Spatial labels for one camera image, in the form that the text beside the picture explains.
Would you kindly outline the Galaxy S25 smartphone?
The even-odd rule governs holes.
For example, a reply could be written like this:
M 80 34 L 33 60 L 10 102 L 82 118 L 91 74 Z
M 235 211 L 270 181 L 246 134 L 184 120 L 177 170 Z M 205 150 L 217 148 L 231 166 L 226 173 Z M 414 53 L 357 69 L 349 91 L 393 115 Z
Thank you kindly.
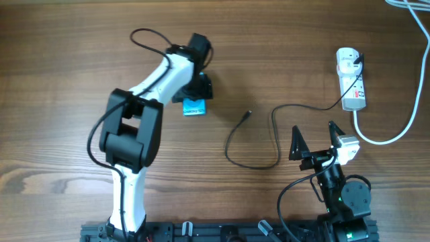
M 193 101 L 185 98 L 183 100 L 183 115 L 184 116 L 203 116 L 206 114 L 206 101 L 198 99 Z

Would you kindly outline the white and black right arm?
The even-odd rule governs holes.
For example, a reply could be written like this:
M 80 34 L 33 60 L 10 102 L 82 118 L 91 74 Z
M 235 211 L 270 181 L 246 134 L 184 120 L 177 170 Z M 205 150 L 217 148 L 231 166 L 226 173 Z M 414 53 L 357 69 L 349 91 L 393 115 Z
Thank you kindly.
M 320 187 L 318 197 L 327 209 L 312 222 L 307 241 L 365 241 L 370 230 L 365 217 L 371 214 L 371 184 L 361 175 L 344 175 L 342 166 L 354 159 L 359 141 L 329 122 L 331 146 L 310 151 L 299 128 L 292 128 L 290 160 L 300 160 L 300 170 L 313 170 Z

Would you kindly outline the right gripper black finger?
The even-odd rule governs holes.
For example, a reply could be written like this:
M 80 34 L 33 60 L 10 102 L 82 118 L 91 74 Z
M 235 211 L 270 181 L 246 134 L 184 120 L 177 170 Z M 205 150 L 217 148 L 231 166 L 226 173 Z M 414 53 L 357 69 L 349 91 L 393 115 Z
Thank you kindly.
M 329 122 L 329 134 L 331 138 L 331 144 L 334 147 L 340 147 L 341 145 L 338 138 L 345 135 L 345 133 L 333 121 Z
M 310 155 L 310 150 L 297 126 L 292 127 L 292 142 L 289 160 L 302 160 Z

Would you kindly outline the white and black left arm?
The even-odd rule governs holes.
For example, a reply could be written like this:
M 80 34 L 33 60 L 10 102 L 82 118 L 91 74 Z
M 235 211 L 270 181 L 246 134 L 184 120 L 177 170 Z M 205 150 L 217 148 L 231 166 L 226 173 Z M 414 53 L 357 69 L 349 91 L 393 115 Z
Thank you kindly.
M 161 143 L 163 110 L 169 102 L 212 99 L 212 82 L 203 72 L 212 55 L 207 37 L 193 34 L 185 46 L 170 45 L 161 64 L 142 83 L 111 92 L 99 140 L 114 179 L 108 237 L 137 241 L 142 236 L 145 176 Z

